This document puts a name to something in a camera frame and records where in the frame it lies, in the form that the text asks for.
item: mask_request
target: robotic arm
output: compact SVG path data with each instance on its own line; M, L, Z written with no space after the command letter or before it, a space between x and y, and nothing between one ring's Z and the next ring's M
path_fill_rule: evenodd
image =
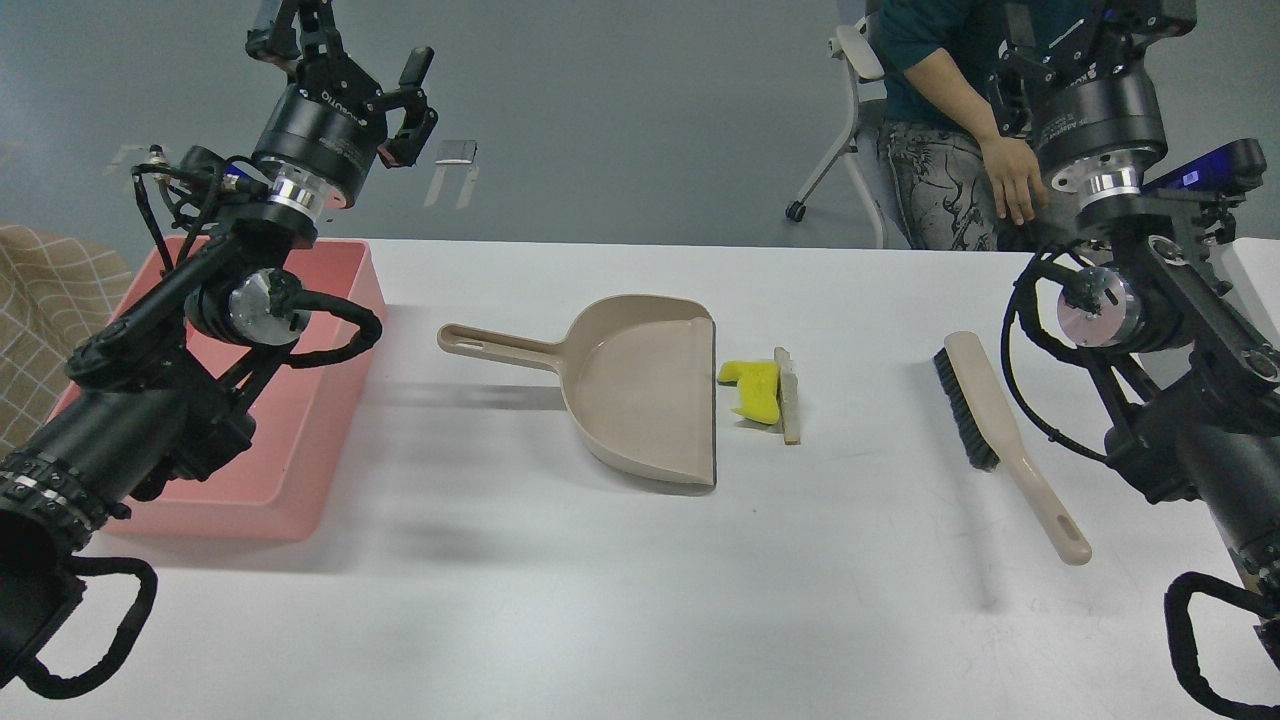
M1009 41L988 82L997 124L1028 136L1052 187L1076 195L1079 234L1114 258L1074 272L1055 263L1071 249L1032 260L1006 313L1010 389L1052 439L1115 469L1149 502L1206 502L1245 588L1196 573L1174 582L1166 619L1175 671L1216 712L1280 717L1280 708L1212 692L1187 611L1202 592L1253 612L1280 667L1280 354L1224 300L1231 286L1208 263L1211 246L1235 240L1230 210L1261 184L1262 151L1257 141L1236 141L1143 183L1167 151L1143 56L1151 44L1194 28L1193 0L1094 0L1048 55L1036 51L1027 6L1007 8ZM1062 286L1057 316L1075 347L1039 325L1041 279ZM1112 423L1105 454L1062 437L1025 405L1009 368L1015 316L1033 342L1089 373ZM1165 388L1134 359L1188 345L1190 369Z
M413 50L398 86L383 91L343 51L328 0L265 0L246 51L289 77L252 156L197 146L170 165L152 147L133 169L164 277L68 359L79 398L0 460L0 687L18 676L67 698L109 679L146 623L156 577L141 560L74 553L109 519L129 516L127 497L154 500L175 478L205 480L247 450L248 409L282 366L342 363L381 334L370 310L307 291L283 265L315 243L325 206L356 202L374 156L388 168L417 160L438 119L421 88L433 51ZM389 136L393 109L404 118ZM148 174L160 178L173 227L187 231L177 259L151 213ZM207 242L195 251L201 234ZM314 311L352 323L355 336L292 352ZM214 377L187 351L188 323L244 355ZM115 573L137 577L140 593L109 652L79 676L51 674L36 653L79 603L81 578Z

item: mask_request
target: white table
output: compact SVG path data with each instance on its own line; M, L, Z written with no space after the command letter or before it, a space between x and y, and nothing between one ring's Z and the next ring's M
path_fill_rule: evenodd
M1023 256L372 247L389 322L316 534L99 533L91 553L160 574L133 656L79 700L15 682L0 717L1212 717L1176 684L1161 610L1185 570L1233 578L1203 503L1148 506L1024 424L1093 543L1069 568L1011 479L965 460L931 359L963 328L995 354ZM703 302L717 363L787 347L803 445L721 388L718 487L662 493L584 448L554 375L435 346L451 322L557 340L623 292ZM1100 446L1083 372L1015 342L1030 401ZM132 591L91 585L41 657L91 664ZM1215 689L1280 701L1249 618L1193 611Z

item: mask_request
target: beige dustpan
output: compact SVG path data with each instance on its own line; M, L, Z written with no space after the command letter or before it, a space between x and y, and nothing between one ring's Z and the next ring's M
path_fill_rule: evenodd
M547 369L588 450L622 471L716 484L716 325L689 300L620 295L593 304L564 340L444 325L440 348Z

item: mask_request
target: white chair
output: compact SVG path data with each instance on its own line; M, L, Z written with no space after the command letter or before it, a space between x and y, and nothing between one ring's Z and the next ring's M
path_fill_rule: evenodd
M884 63L874 47L878 20L879 3L870 0L867 4L867 13L858 23L837 27L836 37L827 41L831 56L844 60L845 69L849 72L849 85L846 86L849 120L844 132L836 137L831 150L809 176L796 200L787 206L786 215L787 219L796 223L803 220L805 201L809 200L814 188L836 164L836 160L842 159L845 169L849 170L849 177L854 182L858 199L867 208L876 236L876 247L884 247L884 219L888 218L900 231L902 220L892 176L876 156L877 137L884 120L884 99L863 97L864 86L883 83L884 79Z

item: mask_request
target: human arm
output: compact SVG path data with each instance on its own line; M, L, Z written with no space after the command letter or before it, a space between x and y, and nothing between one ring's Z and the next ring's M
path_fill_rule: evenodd
M1000 135L991 104L969 85L951 55L938 47L902 74L925 100L978 141L996 197L996 214L1010 217L1019 225L1034 219L1032 195L1039 204L1048 204L1036 152L1023 140Z

